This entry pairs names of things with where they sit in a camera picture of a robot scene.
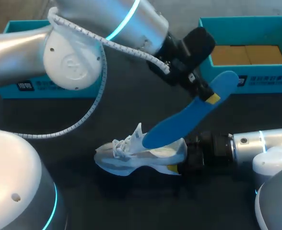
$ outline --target brown box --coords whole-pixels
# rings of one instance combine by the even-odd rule
[[[215,66],[251,64],[244,46],[216,46],[211,57]]]
[[[282,64],[278,46],[216,46],[211,57],[215,66]]]
[[[252,65],[282,64],[282,54],[278,46],[246,46]]]

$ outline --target shoelace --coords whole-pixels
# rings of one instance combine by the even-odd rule
[[[113,149],[112,152],[115,158],[120,158],[120,157],[133,158],[134,157],[130,155],[129,153],[125,152],[125,149],[129,147],[130,138],[131,136],[128,136],[124,140],[121,140],[121,141],[118,141],[118,140],[112,141],[112,149]]]

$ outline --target floor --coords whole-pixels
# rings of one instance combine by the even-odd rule
[[[282,15],[282,0],[151,2],[178,37],[195,27],[201,16]],[[47,6],[47,0],[0,0],[0,33],[8,20],[45,18]],[[110,49],[106,54],[106,92],[89,121],[64,137],[30,141],[65,198],[70,229],[165,230],[190,226],[196,230],[257,230],[253,186],[233,179],[229,172],[213,171],[183,180],[144,168],[119,178],[95,165],[97,147],[114,138],[125,138],[139,122],[147,131],[191,100],[181,88],[165,85],[143,61]],[[90,103],[0,98],[0,128],[30,133],[58,131],[78,120]],[[200,130],[238,133],[281,127],[282,94],[233,95],[192,134]]]

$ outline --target logo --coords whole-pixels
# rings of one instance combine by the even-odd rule
[[[31,81],[29,80],[19,82],[16,84],[16,86],[19,91],[34,91],[35,90]]]
[[[238,87],[244,86],[246,84],[246,81],[247,81],[247,75],[240,75]]]

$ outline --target black connector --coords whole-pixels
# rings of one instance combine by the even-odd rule
[[[147,63],[150,70],[169,85],[180,85],[192,97],[199,95],[206,101],[213,95],[213,91],[204,79],[198,77],[196,82],[191,82],[189,75],[212,53],[214,47],[215,40],[203,27],[192,30],[182,40],[168,33],[155,57],[170,67],[170,73],[164,74],[153,63]]]

